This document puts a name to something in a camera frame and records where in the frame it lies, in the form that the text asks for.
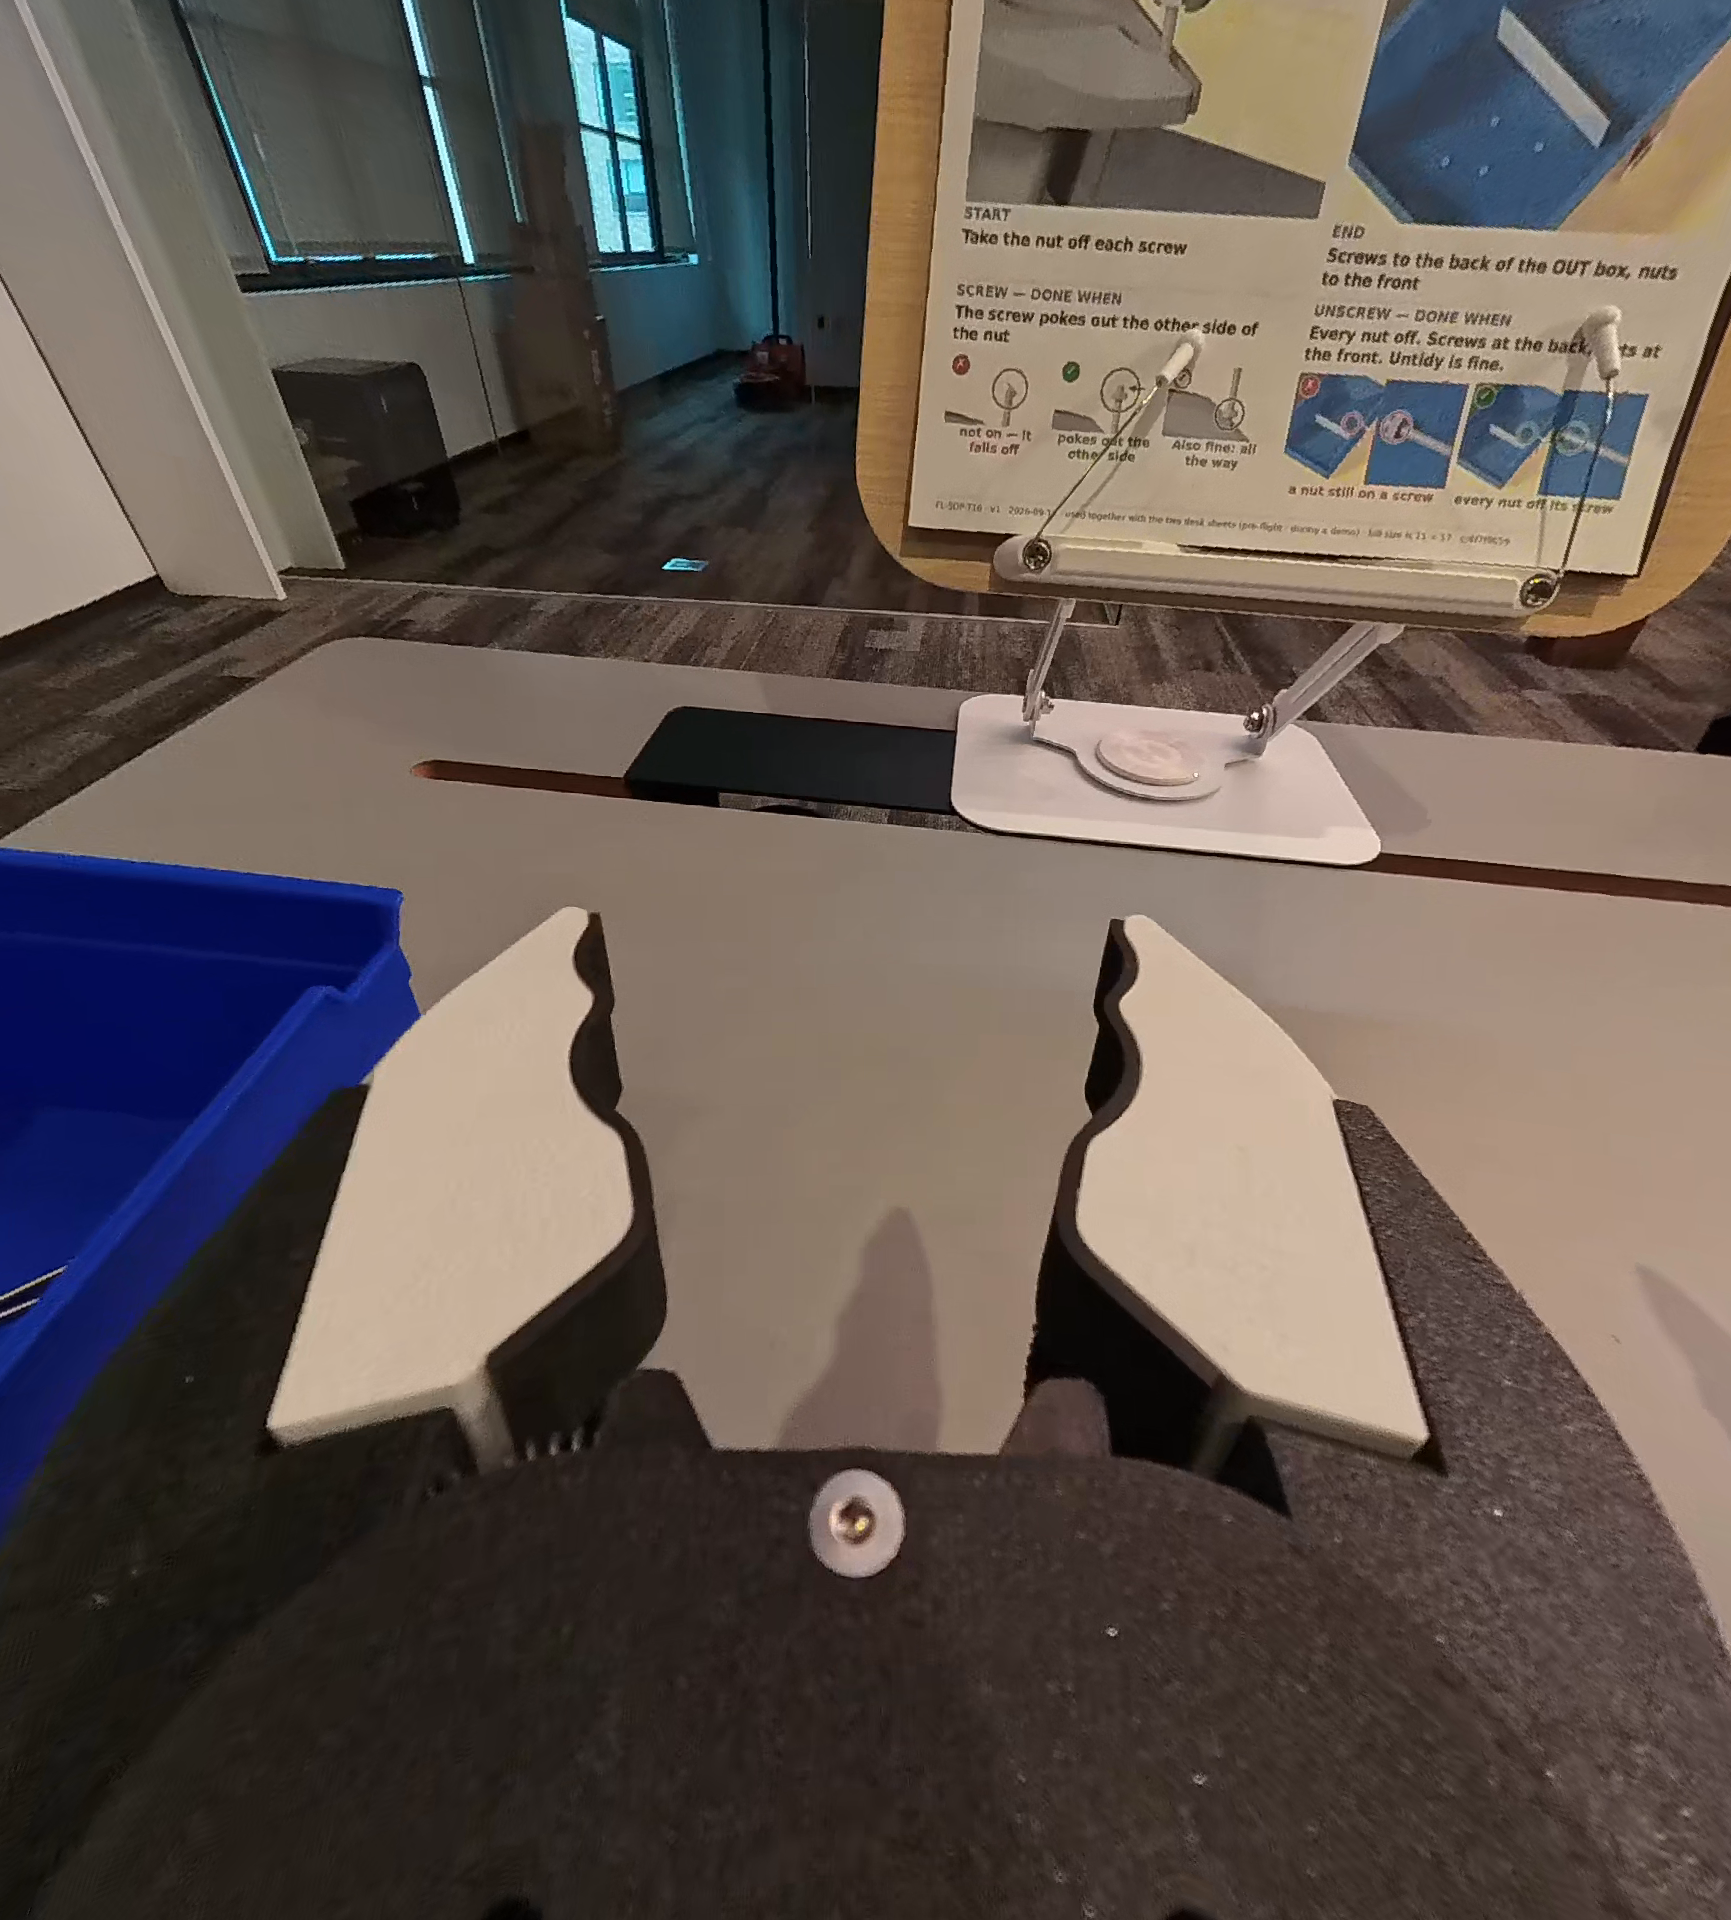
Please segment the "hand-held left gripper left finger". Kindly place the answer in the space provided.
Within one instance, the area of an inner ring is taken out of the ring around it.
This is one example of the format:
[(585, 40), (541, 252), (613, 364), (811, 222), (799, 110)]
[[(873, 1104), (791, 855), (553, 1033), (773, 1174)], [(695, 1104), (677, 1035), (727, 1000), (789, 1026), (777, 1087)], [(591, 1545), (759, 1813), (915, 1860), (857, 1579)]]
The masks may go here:
[(597, 1429), (667, 1313), (613, 1011), (603, 924), (571, 907), (373, 1069), (270, 1404), (276, 1445), (443, 1415), (493, 1472)]

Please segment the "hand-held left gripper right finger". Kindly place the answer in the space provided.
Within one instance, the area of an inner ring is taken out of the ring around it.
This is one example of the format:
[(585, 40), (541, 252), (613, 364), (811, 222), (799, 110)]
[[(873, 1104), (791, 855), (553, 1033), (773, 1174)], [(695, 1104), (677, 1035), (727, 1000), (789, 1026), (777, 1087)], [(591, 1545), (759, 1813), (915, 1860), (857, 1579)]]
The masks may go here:
[(1237, 1482), (1251, 1429), (1431, 1445), (1333, 1090), (1145, 917), (1109, 924), (1025, 1384), (1085, 1383), (1117, 1456)]

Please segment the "blue plastic bin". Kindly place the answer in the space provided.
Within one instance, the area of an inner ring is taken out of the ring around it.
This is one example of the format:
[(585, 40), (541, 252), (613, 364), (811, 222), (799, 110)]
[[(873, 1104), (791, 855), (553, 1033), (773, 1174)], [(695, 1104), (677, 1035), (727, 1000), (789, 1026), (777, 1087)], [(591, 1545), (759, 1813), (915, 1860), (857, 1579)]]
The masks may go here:
[(401, 897), (0, 849), (0, 1537), (144, 1313), (415, 1023)]

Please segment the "wooden pillar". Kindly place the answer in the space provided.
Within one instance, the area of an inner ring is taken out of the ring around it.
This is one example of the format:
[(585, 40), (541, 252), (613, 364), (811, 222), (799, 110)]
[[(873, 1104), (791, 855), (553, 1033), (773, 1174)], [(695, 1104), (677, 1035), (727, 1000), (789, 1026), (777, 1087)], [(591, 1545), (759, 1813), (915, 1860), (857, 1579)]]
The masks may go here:
[(1623, 604), (1617, 596), (1559, 604), (1529, 622), (1523, 650), (1531, 661), (1559, 669), (1615, 669), (1645, 632), (1647, 619), (1645, 609)]

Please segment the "dark grey cabinet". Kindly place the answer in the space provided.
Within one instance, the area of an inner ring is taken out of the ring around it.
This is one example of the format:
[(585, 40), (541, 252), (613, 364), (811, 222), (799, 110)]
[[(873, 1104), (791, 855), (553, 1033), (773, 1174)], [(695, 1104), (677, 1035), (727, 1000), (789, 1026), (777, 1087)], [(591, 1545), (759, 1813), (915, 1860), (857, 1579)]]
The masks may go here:
[(413, 361), (317, 357), (274, 370), (321, 492), (363, 539), (449, 532), (461, 516), (437, 408)]

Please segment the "printed instruction sheet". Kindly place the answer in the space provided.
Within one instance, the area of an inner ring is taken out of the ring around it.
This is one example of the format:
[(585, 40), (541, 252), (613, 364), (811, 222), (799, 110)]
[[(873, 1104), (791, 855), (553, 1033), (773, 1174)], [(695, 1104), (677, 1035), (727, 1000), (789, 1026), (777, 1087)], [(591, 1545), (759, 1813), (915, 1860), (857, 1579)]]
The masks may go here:
[(1629, 579), (1731, 3), (953, 4), (907, 522)]

